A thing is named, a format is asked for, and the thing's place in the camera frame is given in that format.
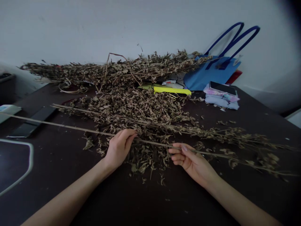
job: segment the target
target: pink fabric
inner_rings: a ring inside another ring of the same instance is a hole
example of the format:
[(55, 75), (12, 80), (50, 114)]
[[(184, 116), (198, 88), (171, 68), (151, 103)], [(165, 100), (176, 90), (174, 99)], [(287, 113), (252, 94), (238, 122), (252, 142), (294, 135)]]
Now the pink fabric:
[(207, 93), (209, 95), (217, 95), (217, 96), (225, 96), (227, 97), (227, 99), (230, 101), (230, 102), (235, 102), (235, 101), (239, 101), (240, 99), (238, 98), (238, 95), (236, 94), (236, 96), (233, 96), (233, 95), (229, 95), (227, 93), (224, 93), (222, 91), (217, 91), (217, 90), (214, 90), (214, 89), (211, 89), (209, 87), (209, 84), (206, 85), (205, 89), (203, 90), (204, 93)]

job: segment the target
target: white cable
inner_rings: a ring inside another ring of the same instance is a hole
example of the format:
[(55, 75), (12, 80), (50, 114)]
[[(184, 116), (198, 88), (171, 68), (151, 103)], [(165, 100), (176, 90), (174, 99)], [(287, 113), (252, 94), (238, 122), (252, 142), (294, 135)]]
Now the white cable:
[(31, 172), (32, 167), (34, 166), (34, 147), (30, 143), (20, 142), (20, 141), (12, 141), (12, 140), (0, 139), (0, 142), (14, 143), (14, 144), (23, 144), (23, 145), (27, 145), (29, 147), (29, 163), (28, 163), (28, 169), (27, 169), (26, 173), (23, 176), (21, 176), (16, 182), (14, 182), (8, 188), (6, 188), (4, 191), (2, 191), (0, 193), (0, 197), (1, 197), (6, 192), (8, 192), (9, 190), (11, 190), (13, 187), (15, 187), (18, 183), (20, 183)]

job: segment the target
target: light blue fabric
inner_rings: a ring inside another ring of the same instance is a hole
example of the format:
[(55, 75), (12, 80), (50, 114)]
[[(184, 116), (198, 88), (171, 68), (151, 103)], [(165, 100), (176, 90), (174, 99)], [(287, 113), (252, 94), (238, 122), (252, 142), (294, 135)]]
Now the light blue fabric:
[(234, 109), (234, 110), (238, 110), (238, 108), (239, 108), (237, 101), (230, 102), (227, 99), (225, 99), (225, 97), (223, 97), (223, 96), (206, 94), (205, 102), (209, 103), (209, 104), (216, 104), (220, 107), (230, 108), (230, 109)]

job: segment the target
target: folded cloth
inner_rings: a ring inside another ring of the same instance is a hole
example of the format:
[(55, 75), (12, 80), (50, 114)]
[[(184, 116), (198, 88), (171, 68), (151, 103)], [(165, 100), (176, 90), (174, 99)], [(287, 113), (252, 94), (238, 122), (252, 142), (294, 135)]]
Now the folded cloth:
[(238, 98), (237, 92), (236, 92), (236, 96), (229, 95), (229, 94), (227, 94), (225, 92), (218, 91), (218, 90), (210, 88), (209, 84), (206, 85), (206, 87), (204, 88), (203, 91), (204, 91), (204, 93), (210, 94), (210, 95), (224, 96), (230, 102), (235, 102), (235, 101), (239, 101), (240, 100)]
[(230, 102), (224, 96), (206, 94), (205, 102), (208, 104), (216, 104), (220, 107), (238, 110), (238, 102)]

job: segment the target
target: forearm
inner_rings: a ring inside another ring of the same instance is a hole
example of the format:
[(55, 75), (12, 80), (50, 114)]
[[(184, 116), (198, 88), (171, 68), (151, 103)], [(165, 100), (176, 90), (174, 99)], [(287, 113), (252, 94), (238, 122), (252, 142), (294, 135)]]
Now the forearm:
[(113, 171), (101, 160), (25, 221), (23, 226), (69, 225), (92, 191)]
[(240, 225), (281, 225), (279, 221), (256, 206), (220, 177), (206, 190)]

